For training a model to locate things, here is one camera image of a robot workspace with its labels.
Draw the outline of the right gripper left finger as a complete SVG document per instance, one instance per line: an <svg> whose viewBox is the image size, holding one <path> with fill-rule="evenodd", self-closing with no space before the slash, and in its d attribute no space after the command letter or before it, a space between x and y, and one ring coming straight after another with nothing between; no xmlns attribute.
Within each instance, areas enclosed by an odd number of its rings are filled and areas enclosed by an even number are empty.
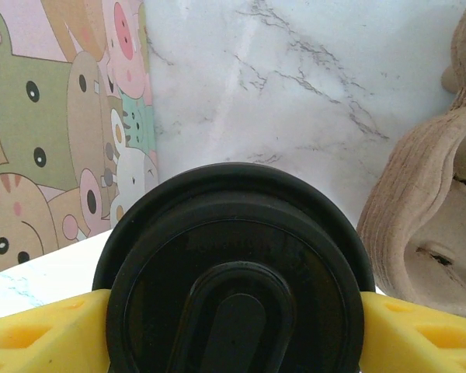
<svg viewBox="0 0 466 373"><path fill-rule="evenodd" d="M106 289L0 318L0 373L107 372Z"/></svg>

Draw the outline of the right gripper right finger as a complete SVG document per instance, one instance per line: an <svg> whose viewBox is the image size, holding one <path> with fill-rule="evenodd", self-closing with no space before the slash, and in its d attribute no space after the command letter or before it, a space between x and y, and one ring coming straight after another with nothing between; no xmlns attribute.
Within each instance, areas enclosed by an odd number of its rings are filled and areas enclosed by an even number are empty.
<svg viewBox="0 0 466 373"><path fill-rule="evenodd" d="M466 318L374 292L361 293L365 373L466 373Z"/></svg>

